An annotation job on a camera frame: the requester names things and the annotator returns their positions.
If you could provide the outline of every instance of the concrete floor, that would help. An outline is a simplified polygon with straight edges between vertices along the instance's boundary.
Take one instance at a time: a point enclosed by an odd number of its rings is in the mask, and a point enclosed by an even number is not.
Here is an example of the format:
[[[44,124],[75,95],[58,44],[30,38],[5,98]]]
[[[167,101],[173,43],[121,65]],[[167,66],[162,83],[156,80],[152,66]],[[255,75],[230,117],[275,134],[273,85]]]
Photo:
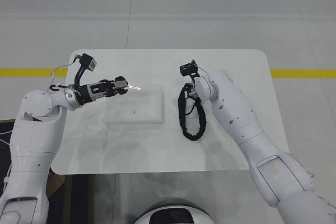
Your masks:
[[[0,67],[53,68],[76,49],[260,49],[276,69],[336,69],[336,0],[0,0]],[[0,114],[47,86],[0,78]],[[290,152],[336,205],[336,80],[274,79]],[[95,223],[179,197],[217,223],[281,223],[246,170],[94,177]]]

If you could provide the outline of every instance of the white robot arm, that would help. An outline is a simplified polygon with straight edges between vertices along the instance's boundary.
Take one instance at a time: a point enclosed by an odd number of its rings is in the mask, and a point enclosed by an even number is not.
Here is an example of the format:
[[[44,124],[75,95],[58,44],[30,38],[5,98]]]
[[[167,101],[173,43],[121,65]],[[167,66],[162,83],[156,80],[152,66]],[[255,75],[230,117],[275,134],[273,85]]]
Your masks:
[[[12,169],[0,197],[0,223],[46,223],[49,208],[46,182],[61,145],[67,110],[74,111],[98,98],[128,91],[129,84],[123,77],[80,86],[84,71],[93,71],[96,62],[87,54],[76,58],[81,68],[74,85],[52,85],[54,94],[36,90],[22,99],[10,139]],[[48,116],[53,120],[33,121],[33,117]]]
[[[284,222],[336,223],[336,213],[314,192],[308,173],[271,141],[228,71],[213,71],[194,80],[197,95],[202,102],[211,101],[214,116],[247,159],[259,192]]]

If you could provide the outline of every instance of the white table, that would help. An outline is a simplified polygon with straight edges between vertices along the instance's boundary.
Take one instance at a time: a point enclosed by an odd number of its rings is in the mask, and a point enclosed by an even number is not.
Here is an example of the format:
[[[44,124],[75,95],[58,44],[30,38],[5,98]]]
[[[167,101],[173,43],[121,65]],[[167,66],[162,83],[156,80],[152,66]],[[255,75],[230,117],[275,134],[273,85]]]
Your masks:
[[[204,136],[191,142],[182,135],[178,95],[190,78],[180,75],[179,66],[192,58],[208,72],[228,69],[251,101],[264,130],[288,152],[268,61],[259,50],[78,50],[70,61],[82,53],[97,61],[95,70],[83,75],[82,85],[116,76],[124,76],[135,86],[160,85],[165,97],[165,123],[107,126],[102,118],[110,98],[69,111],[62,144],[52,163],[58,174],[248,169],[239,148],[212,115],[209,102],[204,104]],[[79,66],[75,63],[68,68],[66,85],[73,83]],[[193,115],[187,122],[197,124],[198,120]]]

